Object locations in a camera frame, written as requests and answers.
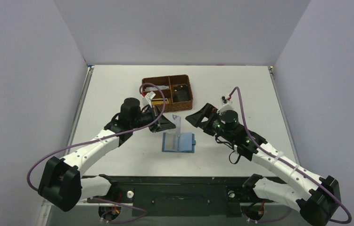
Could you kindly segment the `blue leather card holder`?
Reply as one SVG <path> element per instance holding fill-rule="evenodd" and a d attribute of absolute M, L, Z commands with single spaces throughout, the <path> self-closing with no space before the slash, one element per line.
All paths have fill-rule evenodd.
<path fill-rule="evenodd" d="M 169 153 L 194 153 L 195 134 L 185 132 L 180 134 L 163 133 L 162 152 Z"/>

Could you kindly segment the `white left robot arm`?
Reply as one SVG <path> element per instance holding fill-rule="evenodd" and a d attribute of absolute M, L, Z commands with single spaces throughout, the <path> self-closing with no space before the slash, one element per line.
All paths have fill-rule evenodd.
<path fill-rule="evenodd" d="M 129 97 L 120 111 L 90 141 L 75 144 L 78 150 L 46 161 L 37 193 L 62 211 L 71 210 L 81 199 L 108 194 L 112 183 L 105 176 L 83 178 L 85 172 L 112 150 L 124 144 L 135 131 L 152 133 L 176 126 L 163 114 L 166 105 L 141 110 L 140 101 Z"/>

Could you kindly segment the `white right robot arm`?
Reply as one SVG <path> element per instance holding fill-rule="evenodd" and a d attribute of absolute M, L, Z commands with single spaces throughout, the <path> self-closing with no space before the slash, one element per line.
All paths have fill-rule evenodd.
<path fill-rule="evenodd" d="M 283 184 L 255 175 L 249 191 L 259 199 L 267 199 L 289 206 L 300 213 L 312 226 L 325 226 L 341 202 L 339 182 L 312 173 L 290 160 L 283 152 L 255 132 L 246 123 L 240 123 L 234 110 L 220 112 L 207 103 L 198 112 L 186 116 L 193 127 L 215 138 L 223 138 L 239 156 L 263 166 Z"/>

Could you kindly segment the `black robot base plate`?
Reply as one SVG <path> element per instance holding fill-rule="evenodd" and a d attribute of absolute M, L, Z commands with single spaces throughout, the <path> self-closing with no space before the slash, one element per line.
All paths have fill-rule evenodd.
<path fill-rule="evenodd" d="M 240 203 L 261 203 L 244 189 L 247 177 L 127 177 L 100 175 L 112 184 L 103 199 L 133 204 L 155 217 L 240 214 Z"/>

